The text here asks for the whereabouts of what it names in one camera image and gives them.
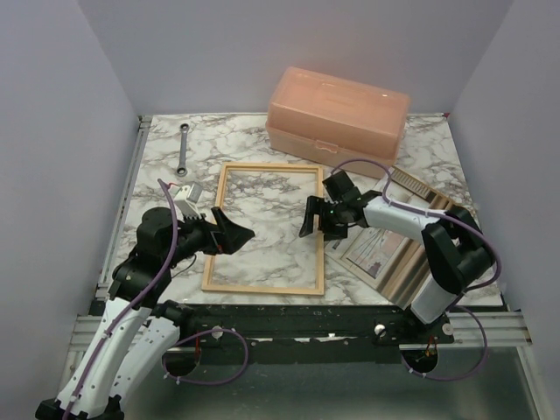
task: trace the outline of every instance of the gray floor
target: gray floor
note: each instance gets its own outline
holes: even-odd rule
[[[479,356],[480,350],[443,350],[434,372],[465,372]],[[197,379],[209,380],[235,367],[197,370]],[[156,367],[125,411],[127,420],[537,418],[513,348],[492,350],[480,374],[449,383],[416,378],[399,365],[356,363],[253,365],[222,387],[177,386]]]

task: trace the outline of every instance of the cable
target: cable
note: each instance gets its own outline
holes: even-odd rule
[[[167,377],[171,377],[172,379],[177,381],[177,384],[179,384],[179,382],[185,382],[185,383],[192,383],[194,385],[218,386],[218,385],[224,385],[226,383],[230,383],[231,381],[234,381],[238,377],[240,377],[242,375],[242,373],[245,371],[245,369],[247,368],[247,364],[249,362],[249,347],[247,346],[247,341],[245,341],[243,336],[241,334],[239,334],[237,331],[228,330],[227,328],[214,328],[213,330],[205,330],[203,332],[197,332],[196,334],[194,334],[190,337],[187,337],[186,339],[182,339],[182,340],[178,341],[175,344],[175,346],[180,346],[181,344],[185,344],[187,341],[194,340],[194,339],[197,339],[198,337],[202,337],[203,335],[208,335],[208,334],[212,334],[212,333],[230,333],[230,334],[233,334],[243,344],[243,349],[245,350],[245,357],[243,359],[243,364],[241,365],[241,368],[235,374],[229,376],[226,379],[221,379],[219,381],[197,381],[197,380],[194,380],[194,379],[183,378],[181,376],[173,376],[167,370],[167,365],[165,363],[165,357],[164,357],[162,359],[162,365],[163,365],[164,371],[165,371],[164,379],[167,378]]]
[[[484,327],[482,326],[480,319],[478,319],[470,309],[466,309],[464,306],[456,306],[456,308],[471,315],[472,319],[474,319],[474,321],[479,325],[480,333],[482,334],[482,340],[484,341],[484,347],[482,350],[482,357],[480,357],[478,363],[465,374],[458,374],[456,376],[445,377],[445,376],[436,376],[432,374],[421,374],[420,372],[417,372],[412,367],[410,367],[410,365],[407,363],[404,357],[401,356],[402,363],[409,370],[409,373],[413,374],[414,376],[418,376],[420,378],[430,379],[432,381],[454,382],[476,375],[484,367],[484,365],[486,365],[488,359],[488,337],[487,337],[487,333],[484,331]]]
[[[346,160],[340,164],[338,164],[337,166],[335,166],[332,171],[331,174],[335,173],[338,169],[340,169],[341,166],[344,166],[346,164],[352,163],[352,162],[367,162],[370,163],[372,165],[375,165],[377,167],[382,168],[385,173],[387,174],[387,183],[385,184],[385,186],[383,187],[383,190],[381,191],[381,196],[383,197],[383,200],[388,203],[390,206],[394,206],[397,208],[400,208],[402,210],[405,211],[409,211],[412,212],[414,214],[420,214],[422,216],[427,215],[430,217],[437,217],[439,219],[444,219],[446,221],[449,221],[450,223],[453,223],[454,225],[460,226],[463,229],[467,230],[469,233],[477,236],[479,239],[481,239],[484,244],[486,245],[486,247],[490,250],[490,252],[493,254],[493,258],[495,260],[495,264],[496,264],[496,268],[494,270],[494,273],[492,275],[492,278],[490,278],[489,280],[480,283],[480,284],[476,284],[474,286],[471,287],[467,287],[463,293],[461,293],[459,296],[457,296],[457,298],[451,302],[451,304],[447,307],[446,311],[449,311],[451,308],[453,308],[454,306],[457,307],[458,309],[460,309],[463,312],[467,312],[469,315],[472,316],[472,318],[476,321],[476,323],[478,324],[479,328],[480,328],[480,332],[482,333],[482,339],[484,341],[484,349],[483,349],[483,353],[482,353],[482,357],[480,358],[479,362],[476,364],[476,366],[471,369],[469,372],[467,372],[466,374],[461,374],[458,376],[450,376],[450,377],[441,377],[441,376],[433,376],[433,375],[428,375],[428,374],[422,374],[420,372],[417,372],[416,370],[414,370],[412,367],[409,366],[409,364],[406,362],[406,360],[402,357],[402,362],[404,363],[404,365],[407,367],[407,369],[409,370],[410,373],[412,373],[413,375],[422,377],[422,378],[426,378],[426,379],[431,379],[433,381],[439,381],[439,382],[452,382],[452,381],[459,381],[461,379],[465,379],[468,378],[472,375],[477,374],[486,364],[487,362],[487,356],[488,356],[488,339],[487,339],[487,335],[486,332],[484,331],[484,327],[482,326],[482,323],[480,322],[480,320],[476,317],[476,315],[474,315],[474,313],[472,311],[470,311],[469,309],[466,309],[463,306],[456,306],[456,304],[459,302],[459,300],[465,295],[465,293],[467,293],[468,291],[474,291],[477,289],[480,289],[482,287],[486,287],[489,284],[494,283],[498,277],[501,274],[501,259],[500,259],[500,255],[498,254],[498,252],[496,251],[496,248],[488,241],[488,239],[477,229],[475,229],[474,227],[471,227],[469,225],[467,225],[466,223],[464,223],[461,220],[457,220],[451,216],[448,216],[447,214],[442,214],[442,213],[435,213],[435,212],[431,212],[431,211],[425,211],[425,210],[421,210],[419,208],[413,207],[413,206],[408,206],[404,203],[401,203],[399,201],[394,201],[392,199],[390,199],[387,195],[387,191],[389,189],[389,185],[391,183],[391,181],[393,180],[391,178],[391,172],[389,170],[389,167],[386,166],[385,164],[382,164],[380,162],[376,162],[373,159],[365,159],[365,158],[356,158],[356,159],[349,159]]]
[[[83,370],[83,372],[80,376],[80,379],[76,383],[76,388],[74,389],[73,393],[71,394],[71,400],[68,403],[68,405],[66,406],[64,414],[62,415],[62,420],[68,420],[68,418],[70,416],[70,411],[72,410],[72,407],[74,406],[74,401],[78,398],[78,396],[80,394],[80,391],[81,391],[81,388],[83,387],[84,382],[86,381],[86,379],[88,377],[89,371],[91,370],[92,366],[95,364],[97,356],[101,352],[101,350],[103,348],[103,345],[105,344],[105,341],[107,340],[107,338],[111,336],[111,333],[116,329],[116,327],[118,326],[119,322],[121,322],[123,317],[134,306],[138,305],[142,301],[142,299],[144,299],[144,297],[150,292],[150,290],[153,289],[158,284],[159,280],[161,279],[161,277],[164,275],[165,271],[169,267],[169,264],[172,261],[173,255],[175,254],[175,249],[177,247],[177,239],[178,239],[178,236],[179,236],[179,234],[178,234],[177,213],[175,212],[175,205],[173,203],[173,198],[169,194],[169,191],[167,191],[168,186],[161,179],[158,179],[157,182],[159,183],[159,186],[161,186],[162,190],[164,191],[165,198],[167,199],[167,203],[169,204],[169,208],[171,210],[171,223],[172,223],[173,232],[172,232],[171,246],[169,248],[169,253],[167,254],[167,257],[165,258],[165,261],[164,261],[163,265],[161,266],[161,269],[159,269],[159,271],[157,272],[157,274],[153,278],[153,280],[151,280],[151,282],[148,283],[148,285],[138,294],[138,296],[136,296],[134,299],[132,299],[132,301],[121,311],[121,313],[119,313],[115,317],[115,319],[113,319],[113,322],[111,322],[111,324],[108,326],[108,328],[104,331],[105,332],[104,336],[99,340],[99,342],[97,343],[97,346],[95,346],[95,349],[91,354],[91,357],[89,358],[86,366],[84,367],[84,370]]]
[[[182,269],[180,272],[175,273],[173,276],[171,276],[171,278],[175,278],[179,274],[184,273],[185,271],[189,270],[194,265],[194,263],[196,263],[196,254],[193,255],[192,262],[189,264],[189,266],[186,269]]]

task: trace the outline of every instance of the box lid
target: box lid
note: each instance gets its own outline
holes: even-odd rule
[[[277,130],[393,158],[410,104],[406,94],[290,67],[269,105]]]

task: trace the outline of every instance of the marble tabletop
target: marble tabletop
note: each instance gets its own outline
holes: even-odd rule
[[[142,214],[152,207],[167,206],[158,178],[177,184],[188,180],[200,182],[205,191],[200,196],[199,209],[209,214],[224,162],[310,163],[272,150],[265,122],[264,114],[154,116],[117,247],[115,265],[135,245],[136,228]],[[188,175],[179,178],[175,168],[179,160],[179,125],[182,123],[190,125],[186,160]],[[449,125],[441,115],[411,115],[408,118],[396,165],[473,210]],[[373,188],[377,183],[376,179],[358,175],[351,178],[362,191]],[[228,180],[224,211],[233,221],[253,228],[257,236],[239,255],[219,255],[216,258],[215,282],[312,287],[315,281],[314,241],[312,238],[307,241],[296,238],[303,219],[305,197],[314,193],[313,186],[313,179],[301,178],[301,174],[233,173]],[[256,202],[255,197],[263,199]],[[329,258],[325,259],[324,296],[204,292],[200,286],[205,259],[199,255],[198,261],[189,270],[174,277],[160,301],[173,299],[187,304],[389,305],[386,298]],[[188,264],[180,263],[173,273]],[[469,293],[461,302],[464,305],[501,305],[501,295],[496,286],[490,286]]]

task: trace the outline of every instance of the table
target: table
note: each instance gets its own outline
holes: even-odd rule
[[[122,261],[134,246],[136,228],[142,214],[155,206],[167,206],[158,187],[158,178],[178,184],[186,180],[199,181],[205,188],[199,208],[209,213],[209,208],[214,205],[224,162],[310,163],[272,150],[264,128],[265,122],[264,114],[154,116],[113,266]],[[189,174],[185,178],[179,178],[175,173],[179,161],[179,125],[182,123],[188,123],[191,127],[186,160]],[[408,118],[396,165],[457,203],[474,210],[449,125],[442,115],[411,115]],[[373,188],[377,182],[358,175],[352,178],[362,191]],[[285,189],[279,187],[277,193],[282,192]],[[267,241],[281,240],[273,233],[266,235]],[[203,292],[200,285],[204,261],[204,257],[199,258],[188,271],[175,277],[160,301],[172,299],[186,304],[389,305],[387,299],[329,258],[325,259],[325,295],[322,297]],[[182,262],[177,271],[186,268],[188,263]],[[264,269],[259,263],[264,264],[255,261],[255,267]],[[282,274],[291,280],[290,273]],[[502,305],[501,294],[498,287],[493,285],[469,293],[461,304]]]

